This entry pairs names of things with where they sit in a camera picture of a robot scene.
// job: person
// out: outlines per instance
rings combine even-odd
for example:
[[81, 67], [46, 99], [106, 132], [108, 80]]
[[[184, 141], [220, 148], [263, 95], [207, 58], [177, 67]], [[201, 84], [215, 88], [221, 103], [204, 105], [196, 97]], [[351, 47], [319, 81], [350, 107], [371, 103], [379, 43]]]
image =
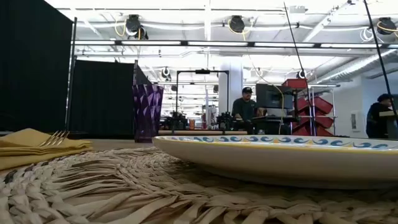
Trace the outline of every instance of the person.
[[390, 111], [391, 95], [382, 94], [377, 99], [377, 103], [372, 104], [366, 119], [366, 134], [369, 138], [386, 139], [388, 138], [387, 120], [380, 117], [380, 112]]
[[248, 134], [252, 134], [253, 125], [251, 120], [255, 117], [256, 111], [257, 116], [262, 116], [264, 113], [263, 108], [258, 108], [257, 103], [251, 99], [253, 91], [250, 87], [242, 89], [242, 97], [236, 99], [232, 106], [232, 116], [240, 121], [239, 126], [244, 126]]

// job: woven placemat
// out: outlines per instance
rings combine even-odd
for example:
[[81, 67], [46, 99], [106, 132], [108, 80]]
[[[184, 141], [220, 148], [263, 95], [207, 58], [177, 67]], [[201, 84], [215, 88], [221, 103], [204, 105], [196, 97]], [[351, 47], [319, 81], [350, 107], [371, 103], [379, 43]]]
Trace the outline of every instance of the woven placemat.
[[210, 174], [156, 148], [41, 162], [10, 172], [0, 189], [1, 224], [398, 223], [397, 190], [254, 184]]

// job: white plate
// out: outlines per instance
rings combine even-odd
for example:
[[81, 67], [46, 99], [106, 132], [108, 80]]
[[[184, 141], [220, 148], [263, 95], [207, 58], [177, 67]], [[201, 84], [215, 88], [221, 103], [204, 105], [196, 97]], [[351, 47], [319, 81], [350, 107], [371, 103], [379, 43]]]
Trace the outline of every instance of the white plate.
[[159, 136], [156, 147], [219, 175], [329, 189], [398, 185], [398, 141], [308, 136]]

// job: computer monitor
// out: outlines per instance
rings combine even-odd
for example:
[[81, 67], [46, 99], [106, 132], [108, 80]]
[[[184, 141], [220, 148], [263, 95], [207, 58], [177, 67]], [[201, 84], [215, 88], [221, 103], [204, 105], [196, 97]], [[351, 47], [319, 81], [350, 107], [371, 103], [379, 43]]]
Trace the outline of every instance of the computer monitor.
[[292, 88], [288, 86], [272, 86], [256, 84], [257, 106], [261, 108], [282, 108], [282, 95], [284, 94], [284, 109], [293, 109]]

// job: purple tumbler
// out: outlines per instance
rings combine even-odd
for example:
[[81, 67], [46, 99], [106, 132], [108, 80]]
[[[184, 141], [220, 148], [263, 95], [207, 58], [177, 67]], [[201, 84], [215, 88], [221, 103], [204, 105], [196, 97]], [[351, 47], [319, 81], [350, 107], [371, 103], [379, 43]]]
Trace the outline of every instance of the purple tumbler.
[[158, 135], [163, 90], [157, 85], [132, 86], [135, 142], [152, 142], [152, 137]]

